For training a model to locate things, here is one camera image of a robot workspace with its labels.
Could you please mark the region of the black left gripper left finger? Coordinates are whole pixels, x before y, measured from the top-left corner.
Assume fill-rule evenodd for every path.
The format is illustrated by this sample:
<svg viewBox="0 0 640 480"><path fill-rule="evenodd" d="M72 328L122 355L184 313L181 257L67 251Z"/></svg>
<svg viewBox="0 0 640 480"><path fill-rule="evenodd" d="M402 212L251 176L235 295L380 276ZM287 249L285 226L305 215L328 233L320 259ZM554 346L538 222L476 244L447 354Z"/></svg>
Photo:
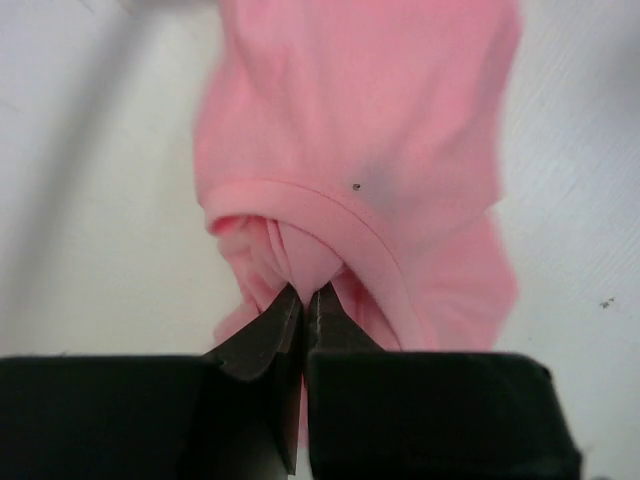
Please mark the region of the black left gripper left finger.
<svg viewBox="0 0 640 480"><path fill-rule="evenodd" d="M284 288L203 355L1 362L5 479L284 479L295 472L303 307Z"/></svg>

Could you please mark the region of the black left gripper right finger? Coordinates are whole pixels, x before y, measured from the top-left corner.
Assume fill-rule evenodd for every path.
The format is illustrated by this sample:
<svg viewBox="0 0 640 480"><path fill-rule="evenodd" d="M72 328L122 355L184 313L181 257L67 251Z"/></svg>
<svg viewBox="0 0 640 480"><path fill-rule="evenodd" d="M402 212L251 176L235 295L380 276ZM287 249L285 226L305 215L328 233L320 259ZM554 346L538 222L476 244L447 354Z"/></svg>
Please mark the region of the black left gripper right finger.
<svg viewBox="0 0 640 480"><path fill-rule="evenodd" d="M550 370L515 353L388 352L325 286L309 306L317 479L578 479Z"/></svg>

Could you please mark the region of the pink t shirt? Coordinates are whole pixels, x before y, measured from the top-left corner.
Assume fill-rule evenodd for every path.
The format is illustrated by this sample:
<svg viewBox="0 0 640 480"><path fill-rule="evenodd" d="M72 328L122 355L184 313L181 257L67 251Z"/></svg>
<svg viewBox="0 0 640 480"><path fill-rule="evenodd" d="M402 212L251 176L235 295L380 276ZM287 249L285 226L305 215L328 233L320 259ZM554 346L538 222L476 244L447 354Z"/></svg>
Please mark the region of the pink t shirt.
<svg viewBox="0 0 640 480"><path fill-rule="evenodd" d="M491 213L514 1L223 1L197 197L241 304L332 283L381 346L485 350L516 299Z"/></svg>

